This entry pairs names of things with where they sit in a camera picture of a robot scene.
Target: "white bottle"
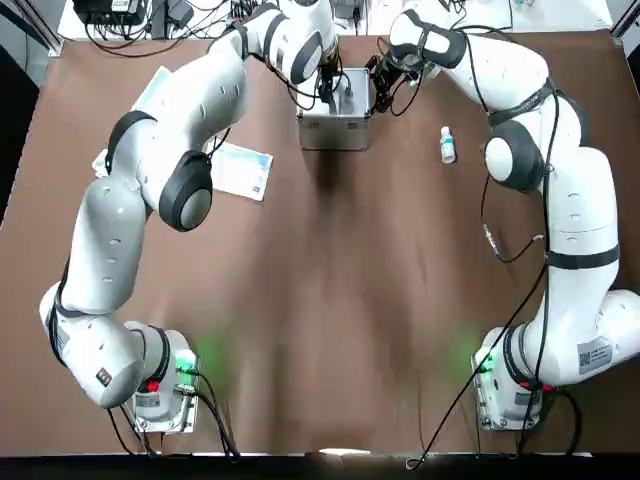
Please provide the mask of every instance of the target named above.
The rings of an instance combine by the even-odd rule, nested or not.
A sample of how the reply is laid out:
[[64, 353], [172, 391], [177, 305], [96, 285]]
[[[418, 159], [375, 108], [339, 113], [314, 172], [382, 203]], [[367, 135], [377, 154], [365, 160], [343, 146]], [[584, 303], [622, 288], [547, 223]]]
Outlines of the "white bottle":
[[449, 130], [449, 127], [442, 127], [440, 134], [440, 154], [442, 155], [442, 163], [453, 163], [456, 161], [456, 150], [453, 146], [451, 130]]

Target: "silver box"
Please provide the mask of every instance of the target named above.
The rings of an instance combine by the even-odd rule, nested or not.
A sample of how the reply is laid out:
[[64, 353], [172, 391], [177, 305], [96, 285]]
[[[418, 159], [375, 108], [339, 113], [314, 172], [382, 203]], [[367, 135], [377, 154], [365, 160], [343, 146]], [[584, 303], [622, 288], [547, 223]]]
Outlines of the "silver box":
[[[369, 118], [371, 107], [369, 99], [369, 70], [366, 68], [345, 68], [344, 76], [351, 80], [351, 94], [347, 93], [348, 81], [342, 78], [338, 88], [334, 78], [333, 101], [315, 103], [309, 97], [298, 94], [297, 102], [308, 108], [297, 108], [298, 135], [300, 146], [305, 150], [366, 150], [369, 146]], [[316, 76], [304, 82], [298, 88], [304, 93], [314, 93]]]

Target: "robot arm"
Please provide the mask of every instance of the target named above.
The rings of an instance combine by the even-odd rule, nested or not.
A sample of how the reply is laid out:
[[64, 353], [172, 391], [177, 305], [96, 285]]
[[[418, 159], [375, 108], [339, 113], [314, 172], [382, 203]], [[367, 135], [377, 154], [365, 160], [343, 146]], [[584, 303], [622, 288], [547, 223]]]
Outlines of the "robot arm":
[[338, 36], [333, 23], [333, 10], [329, 0], [294, 0], [292, 14], [302, 20], [307, 31], [318, 31], [322, 38], [317, 95], [323, 103], [330, 103], [334, 91], [333, 81], [341, 70]]
[[131, 111], [117, 122], [105, 161], [109, 176], [87, 189], [62, 281], [39, 309], [56, 357], [96, 404], [111, 408], [133, 395], [136, 415], [161, 430], [184, 421], [187, 409], [174, 387], [185, 382], [181, 368], [196, 368], [185, 338], [113, 316], [133, 293], [146, 220], [155, 211], [189, 231], [205, 219], [211, 157], [202, 148], [244, 113], [247, 56], [299, 84], [321, 53], [319, 32], [299, 33], [273, 5], [262, 5], [171, 75], [158, 111]]
[[[397, 18], [374, 83], [381, 85], [379, 100], [384, 102], [389, 87], [406, 71], [420, 72], [435, 63], [489, 113], [485, 162], [493, 180], [523, 193], [543, 192], [548, 171], [549, 314], [540, 382], [552, 387], [578, 383], [635, 356], [640, 352], [640, 297], [609, 291], [619, 264], [615, 189], [606, 156], [585, 146], [582, 109], [555, 89], [537, 53], [424, 20], [442, 20], [437, 16], [434, 9], [425, 14], [408, 9]], [[489, 332], [472, 359], [478, 365], [504, 334], [491, 351], [490, 365], [476, 377], [485, 428], [522, 428], [531, 392], [539, 388], [535, 370], [544, 301], [529, 323]], [[534, 396], [529, 428], [538, 421], [540, 399]]]

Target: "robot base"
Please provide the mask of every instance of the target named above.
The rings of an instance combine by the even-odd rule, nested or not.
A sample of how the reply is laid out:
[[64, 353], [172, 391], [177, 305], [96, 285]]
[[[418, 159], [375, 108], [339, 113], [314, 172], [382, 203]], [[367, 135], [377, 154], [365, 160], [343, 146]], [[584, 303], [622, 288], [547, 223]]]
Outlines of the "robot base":
[[140, 433], [192, 433], [198, 413], [198, 398], [174, 392], [177, 385], [198, 388], [198, 377], [184, 374], [178, 368], [198, 370], [199, 361], [184, 336], [165, 330], [170, 346], [167, 372], [156, 392], [136, 393], [131, 397], [136, 430]]
[[[505, 378], [503, 370], [506, 369], [504, 369], [504, 364], [500, 365], [502, 358], [500, 353], [497, 353], [501, 351], [502, 343], [499, 343], [485, 362], [486, 371], [478, 373], [473, 379], [478, 419], [483, 430], [519, 431], [522, 430], [522, 422], [531, 398], [531, 392], [514, 383], [510, 377]], [[483, 346], [471, 357], [472, 371], [476, 370], [478, 363], [488, 352], [489, 348]], [[526, 425], [527, 430], [535, 427], [540, 419], [540, 392], [536, 392], [535, 395], [535, 401]]]

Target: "table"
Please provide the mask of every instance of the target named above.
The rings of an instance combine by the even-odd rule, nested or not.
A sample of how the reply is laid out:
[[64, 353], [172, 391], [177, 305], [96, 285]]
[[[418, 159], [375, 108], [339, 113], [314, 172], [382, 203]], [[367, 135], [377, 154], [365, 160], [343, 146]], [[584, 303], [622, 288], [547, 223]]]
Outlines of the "table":
[[[200, 8], [212, 8], [221, 0], [190, 0], [190, 2]], [[368, 8], [362, 12], [363, 20], [360, 26], [360, 34], [365, 32], [366, 23], [364, 14], [368, 17], [368, 32], [370, 35], [388, 35], [393, 20], [411, 2], [407, 0], [367, 0]], [[442, 8], [438, 0], [417, 0], [426, 8]], [[480, 24], [494, 28], [509, 25], [508, 2], [511, 0], [468, 0], [467, 19], [460, 25]], [[292, 0], [281, 0], [282, 10], [287, 10]], [[220, 16], [229, 12], [227, 3], [220, 9]], [[606, 0], [574, 0], [572, 2], [558, 2], [557, 0], [536, 0], [533, 7], [514, 7], [514, 32], [553, 32], [553, 31], [574, 31], [574, 30], [599, 30], [612, 26], [611, 14]], [[198, 9], [194, 9], [193, 19], [189, 22], [189, 27], [194, 28], [198, 22], [208, 14]], [[208, 21], [218, 17], [216, 13]], [[452, 25], [459, 16], [453, 11], [450, 15]], [[336, 31], [338, 35], [353, 35], [355, 28], [353, 22], [336, 19]], [[207, 33], [215, 35], [221, 27], [213, 27]], [[58, 33], [66, 38], [86, 39], [84, 26], [73, 11], [73, 0], [67, 0], [58, 27]]]
[[[638, 291], [640, 167], [631, 155], [640, 151], [640, 104], [624, 53], [606, 32], [518, 39], [546, 56], [557, 84], [591, 115], [591, 144], [607, 152], [619, 200], [616, 285]], [[185, 41], [132, 61], [69, 42], [52, 60], [0, 230], [0, 455], [121, 451], [106, 413], [56, 363], [37, 306], [60, 277], [91, 161], [114, 123], [160, 65], [175, 69], [206, 46]], [[341, 48], [345, 66], [363, 65], [375, 39], [349, 37]], [[274, 156], [264, 203], [216, 193], [206, 222], [188, 234], [152, 216], [135, 294], [117, 316], [188, 336], [230, 406], [242, 451], [417, 451], [419, 391], [428, 441], [470, 373], [470, 355], [540, 266], [538, 249], [505, 267], [484, 238], [486, 119], [440, 75], [405, 116], [372, 119], [367, 152], [301, 152], [284, 86], [257, 62], [247, 67], [249, 108], [229, 141]], [[454, 165], [439, 158], [445, 124], [457, 141]], [[542, 228], [539, 196], [493, 186], [486, 213], [505, 255]], [[532, 318], [540, 298], [518, 321]], [[630, 361], [575, 387], [580, 450], [640, 450], [639, 374]], [[474, 451], [473, 421], [467, 394], [435, 450]], [[530, 446], [562, 451], [571, 428], [559, 402]], [[513, 449], [511, 434], [483, 433], [482, 442], [486, 451]], [[220, 451], [204, 409], [195, 434], [164, 446]]]

